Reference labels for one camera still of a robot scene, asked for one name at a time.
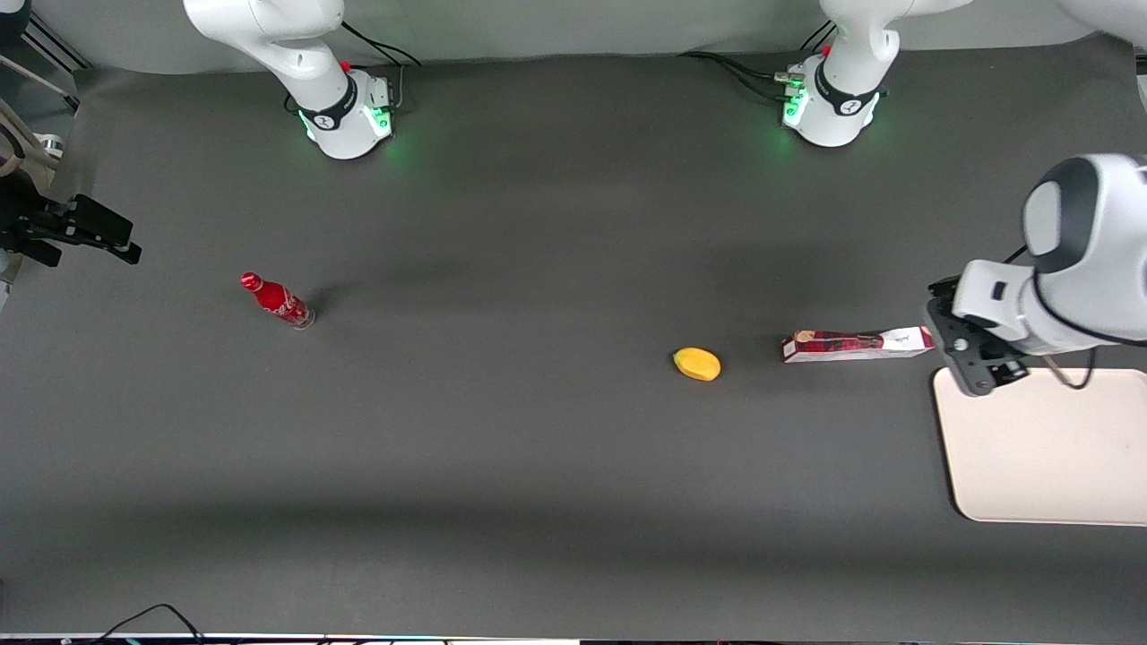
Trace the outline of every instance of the coca-cola bottle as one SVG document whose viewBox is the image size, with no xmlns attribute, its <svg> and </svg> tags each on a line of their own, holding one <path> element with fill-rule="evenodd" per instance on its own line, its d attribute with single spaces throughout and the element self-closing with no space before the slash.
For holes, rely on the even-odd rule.
<svg viewBox="0 0 1147 645">
<path fill-rule="evenodd" d="M 243 273 L 239 282 L 255 294 L 259 306 L 291 327 L 306 329 L 314 322 L 314 311 L 279 282 L 264 280 L 251 272 Z"/>
</svg>

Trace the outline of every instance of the beige tray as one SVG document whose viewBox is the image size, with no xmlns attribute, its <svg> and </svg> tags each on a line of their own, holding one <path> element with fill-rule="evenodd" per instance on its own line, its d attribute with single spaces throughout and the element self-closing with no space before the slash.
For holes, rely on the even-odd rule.
<svg viewBox="0 0 1147 645">
<path fill-rule="evenodd" d="M 1064 370 L 1076 381 L 1084 370 Z M 933 379 L 955 504 L 981 522 L 1147 527 L 1147 374 L 1050 370 L 983 397 Z"/>
</svg>

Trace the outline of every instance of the black strap on robot arm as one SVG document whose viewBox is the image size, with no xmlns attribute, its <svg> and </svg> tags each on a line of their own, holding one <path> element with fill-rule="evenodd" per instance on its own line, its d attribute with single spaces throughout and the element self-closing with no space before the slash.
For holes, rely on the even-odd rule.
<svg viewBox="0 0 1147 645">
<path fill-rule="evenodd" d="M 343 117 L 351 112 L 358 101 L 358 84 L 353 78 L 346 79 L 346 92 L 337 103 L 323 110 L 309 110 L 299 107 L 298 111 L 314 124 L 319 130 L 335 130 L 343 122 Z"/>
<path fill-rule="evenodd" d="M 860 108 L 867 106 L 880 93 L 880 87 L 864 94 L 849 94 L 833 87 L 825 77 L 824 62 L 817 65 L 817 72 L 813 75 L 813 84 L 817 86 L 817 92 L 833 104 L 833 109 L 836 110 L 838 116 L 852 116 L 859 112 Z"/>
</svg>

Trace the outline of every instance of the box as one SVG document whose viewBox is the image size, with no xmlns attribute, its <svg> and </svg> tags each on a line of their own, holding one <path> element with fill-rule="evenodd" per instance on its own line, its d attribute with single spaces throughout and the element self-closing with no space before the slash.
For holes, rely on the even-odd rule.
<svg viewBox="0 0 1147 645">
<path fill-rule="evenodd" d="M 867 360 L 869 358 L 908 358 L 933 347 L 926 327 L 904 327 L 888 332 L 849 334 L 802 329 L 781 343 L 785 363 L 820 363 L 826 360 Z"/>
</svg>

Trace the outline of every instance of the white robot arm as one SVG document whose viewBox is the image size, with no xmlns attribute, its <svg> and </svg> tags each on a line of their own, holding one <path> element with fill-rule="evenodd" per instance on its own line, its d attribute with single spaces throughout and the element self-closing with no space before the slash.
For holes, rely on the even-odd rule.
<svg viewBox="0 0 1147 645">
<path fill-rule="evenodd" d="M 299 107 L 307 135 L 327 155 L 368 153 L 391 133 L 384 79 L 346 71 L 319 39 L 338 29 L 343 0 L 184 0 L 203 36 L 270 69 Z"/>
<path fill-rule="evenodd" d="M 844 146 L 872 122 L 876 93 L 900 52 L 900 36 L 888 23 L 938 14 L 972 0 L 820 0 L 836 23 L 837 37 L 826 57 L 814 54 L 788 69 L 804 75 L 803 88 L 785 108 L 782 123 L 810 142 Z"/>
<path fill-rule="evenodd" d="M 1126 155 L 1050 170 L 1023 208 L 1033 266 L 977 259 L 933 285 L 927 317 L 965 393 L 1027 375 L 1024 356 L 1147 347 L 1147 176 Z"/>
</svg>

